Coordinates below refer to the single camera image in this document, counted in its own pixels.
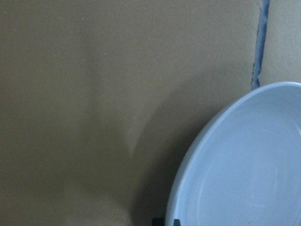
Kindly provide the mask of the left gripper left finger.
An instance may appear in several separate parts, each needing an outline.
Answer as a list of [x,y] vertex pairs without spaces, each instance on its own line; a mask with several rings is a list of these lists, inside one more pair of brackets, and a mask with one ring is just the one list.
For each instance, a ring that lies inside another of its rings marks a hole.
[[151,221],[152,226],[164,226],[165,219],[164,218],[153,218]]

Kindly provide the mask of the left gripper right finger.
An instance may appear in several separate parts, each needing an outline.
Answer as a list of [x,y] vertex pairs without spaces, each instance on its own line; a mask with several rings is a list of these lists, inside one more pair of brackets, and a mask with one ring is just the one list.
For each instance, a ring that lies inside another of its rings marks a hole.
[[174,219],[173,226],[181,226],[181,222],[179,219]]

